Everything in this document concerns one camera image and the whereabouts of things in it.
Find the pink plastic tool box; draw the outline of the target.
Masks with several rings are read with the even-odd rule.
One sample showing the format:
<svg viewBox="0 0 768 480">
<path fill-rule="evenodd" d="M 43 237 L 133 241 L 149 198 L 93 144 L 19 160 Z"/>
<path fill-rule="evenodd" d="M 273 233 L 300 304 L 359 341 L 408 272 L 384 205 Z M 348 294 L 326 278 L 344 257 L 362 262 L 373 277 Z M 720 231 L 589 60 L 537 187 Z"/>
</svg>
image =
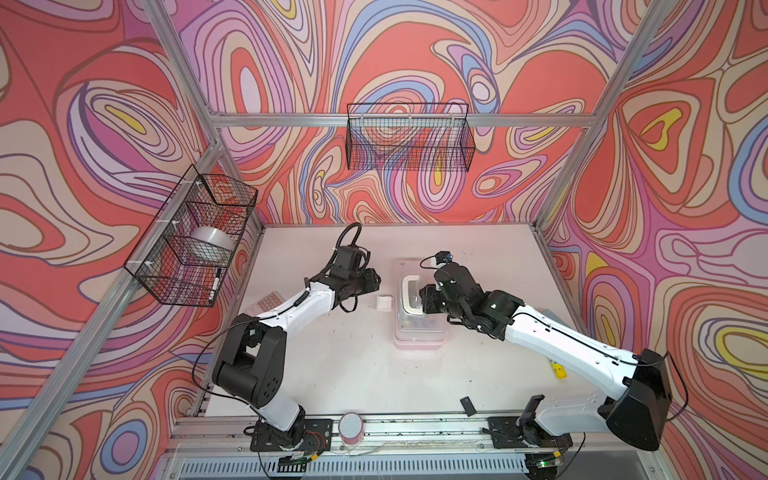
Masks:
<svg viewBox="0 0 768 480">
<path fill-rule="evenodd" d="M 427 314 L 419 294 L 431 282 L 427 269 L 415 258 L 397 258 L 382 280 L 376 310 L 387 315 L 394 345 L 401 350 L 439 349 L 448 338 L 447 324 L 440 314 Z"/>
</svg>

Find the black marker in basket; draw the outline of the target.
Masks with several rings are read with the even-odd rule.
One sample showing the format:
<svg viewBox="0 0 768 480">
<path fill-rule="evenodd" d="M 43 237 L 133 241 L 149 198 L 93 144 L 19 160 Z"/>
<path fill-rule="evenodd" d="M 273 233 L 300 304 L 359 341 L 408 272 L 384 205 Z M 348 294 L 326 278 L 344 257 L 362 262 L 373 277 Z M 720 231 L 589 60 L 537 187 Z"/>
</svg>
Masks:
<svg viewBox="0 0 768 480">
<path fill-rule="evenodd" d="M 208 304 L 209 305 L 212 305 L 212 304 L 215 303 L 215 300 L 216 300 L 216 297 L 218 295 L 218 291 L 219 291 L 219 288 L 220 288 L 220 284 L 221 284 L 221 281 L 222 281 L 222 273 L 223 273 L 223 270 L 221 268 L 218 268 L 216 270 L 216 273 L 215 273 L 214 277 L 213 277 L 213 283 L 212 283 L 212 285 L 210 287 L 209 296 L 208 296 Z"/>
</svg>

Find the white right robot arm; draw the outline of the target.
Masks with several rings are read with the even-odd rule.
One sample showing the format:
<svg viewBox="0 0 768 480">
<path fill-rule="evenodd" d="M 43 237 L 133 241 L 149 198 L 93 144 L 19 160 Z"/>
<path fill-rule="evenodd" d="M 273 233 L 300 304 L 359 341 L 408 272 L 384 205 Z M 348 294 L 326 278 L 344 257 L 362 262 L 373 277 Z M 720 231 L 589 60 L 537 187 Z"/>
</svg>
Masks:
<svg viewBox="0 0 768 480">
<path fill-rule="evenodd" d="M 469 270 L 440 251 L 421 267 L 434 281 L 419 296 L 425 312 L 451 325 L 528 348 L 595 387 L 588 396 L 532 396 L 515 428 L 527 445 L 542 447 L 572 433 L 611 433 L 642 451 L 656 451 L 673 399 L 669 355 L 639 354 L 599 342 L 547 317 L 503 290 L 484 290 Z"/>
</svg>

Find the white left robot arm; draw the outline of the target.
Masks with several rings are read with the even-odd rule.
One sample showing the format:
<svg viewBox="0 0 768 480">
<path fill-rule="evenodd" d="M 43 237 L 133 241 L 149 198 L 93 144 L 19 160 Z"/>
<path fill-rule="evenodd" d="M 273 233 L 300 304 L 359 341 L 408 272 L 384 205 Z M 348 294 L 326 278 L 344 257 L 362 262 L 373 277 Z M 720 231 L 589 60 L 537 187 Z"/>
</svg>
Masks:
<svg viewBox="0 0 768 480">
<path fill-rule="evenodd" d="M 354 312 L 361 296 L 379 290 L 381 277 L 369 265 L 371 253 L 358 244 L 361 233 L 361 223 L 348 225 L 329 261 L 304 280 L 298 294 L 264 314 L 239 315 L 211 367 L 215 386 L 245 402 L 278 432 L 304 432 L 303 407 L 282 391 L 289 337 L 335 309 Z"/>
</svg>

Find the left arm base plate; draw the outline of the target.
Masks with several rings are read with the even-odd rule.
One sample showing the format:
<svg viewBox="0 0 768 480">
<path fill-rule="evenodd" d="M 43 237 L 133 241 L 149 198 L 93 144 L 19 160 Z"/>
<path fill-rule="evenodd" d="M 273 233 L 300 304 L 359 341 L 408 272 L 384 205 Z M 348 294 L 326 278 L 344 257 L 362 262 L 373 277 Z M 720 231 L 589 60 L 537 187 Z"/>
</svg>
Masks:
<svg viewBox="0 0 768 480">
<path fill-rule="evenodd" d="M 281 431 L 260 421 L 246 427 L 243 433 L 251 437 L 252 452 L 321 454 L 332 446 L 333 426 L 330 418 L 299 419 L 289 430 Z"/>
</svg>

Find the yellow glue stick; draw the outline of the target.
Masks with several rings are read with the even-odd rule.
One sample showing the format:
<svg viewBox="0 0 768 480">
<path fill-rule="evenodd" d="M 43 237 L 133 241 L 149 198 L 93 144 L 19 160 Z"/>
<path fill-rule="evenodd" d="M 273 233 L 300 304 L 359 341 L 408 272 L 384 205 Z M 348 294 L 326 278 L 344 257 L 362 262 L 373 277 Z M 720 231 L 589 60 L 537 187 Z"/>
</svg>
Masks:
<svg viewBox="0 0 768 480">
<path fill-rule="evenodd" d="M 550 361 L 553 373 L 557 379 L 565 379 L 567 377 L 566 369 L 554 360 Z"/>
</svg>

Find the small black clip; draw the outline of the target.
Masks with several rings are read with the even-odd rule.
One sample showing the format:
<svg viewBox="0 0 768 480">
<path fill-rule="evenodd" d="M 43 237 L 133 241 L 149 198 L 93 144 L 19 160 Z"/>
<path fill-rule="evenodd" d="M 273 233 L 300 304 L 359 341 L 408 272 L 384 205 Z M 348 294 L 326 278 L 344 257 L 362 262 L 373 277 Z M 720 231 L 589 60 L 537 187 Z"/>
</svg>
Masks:
<svg viewBox="0 0 768 480">
<path fill-rule="evenodd" d="M 467 417 L 472 417 L 477 414 L 477 410 L 468 396 L 461 398 L 460 404 Z"/>
</svg>

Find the grey duct tape roll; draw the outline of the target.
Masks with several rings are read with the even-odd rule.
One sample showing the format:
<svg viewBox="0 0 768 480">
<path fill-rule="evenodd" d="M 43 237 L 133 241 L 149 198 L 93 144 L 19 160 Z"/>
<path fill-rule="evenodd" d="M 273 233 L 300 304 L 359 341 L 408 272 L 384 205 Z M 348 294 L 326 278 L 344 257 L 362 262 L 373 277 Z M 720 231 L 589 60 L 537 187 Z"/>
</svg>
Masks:
<svg viewBox="0 0 768 480">
<path fill-rule="evenodd" d="M 235 248 L 235 242 L 226 232 L 211 226 L 199 226 L 188 241 L 188 251 L 208 264 L 224 264 Z"/>
</svg>

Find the pink white calculator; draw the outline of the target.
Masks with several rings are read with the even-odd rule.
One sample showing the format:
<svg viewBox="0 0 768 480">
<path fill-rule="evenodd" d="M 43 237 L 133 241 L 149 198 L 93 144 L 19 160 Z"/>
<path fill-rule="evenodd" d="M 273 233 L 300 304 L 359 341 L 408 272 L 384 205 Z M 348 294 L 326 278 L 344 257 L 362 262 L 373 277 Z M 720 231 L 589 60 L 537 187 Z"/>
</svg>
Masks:
<svg viewBox="0 0 768 480">
<path fill-rule="evenodd" d="M 283 303 L 283 296 L 277 291 L 272 291 L 266 296 L 254 302 L 249 307 L 249 311 L 252 315 L 260 315 L 279 307 Z"/>
</svg>

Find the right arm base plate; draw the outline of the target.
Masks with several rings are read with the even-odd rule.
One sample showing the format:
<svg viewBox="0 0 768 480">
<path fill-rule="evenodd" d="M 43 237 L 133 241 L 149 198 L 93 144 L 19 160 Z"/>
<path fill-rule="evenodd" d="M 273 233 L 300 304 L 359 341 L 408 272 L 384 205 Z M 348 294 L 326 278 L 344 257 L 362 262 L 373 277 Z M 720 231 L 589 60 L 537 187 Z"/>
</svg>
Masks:
<svg viewBox="0 0 768 480">
<path fill-rule="evenodd" d="M 487 419 L 481 432 L 488 435 L 495 449 L 556 449 L 566 451 L 573 446 L 570 434 L 552 436 L 534 421 L 520 421 L 518 417 L 496 416 Z"/>
</svg>

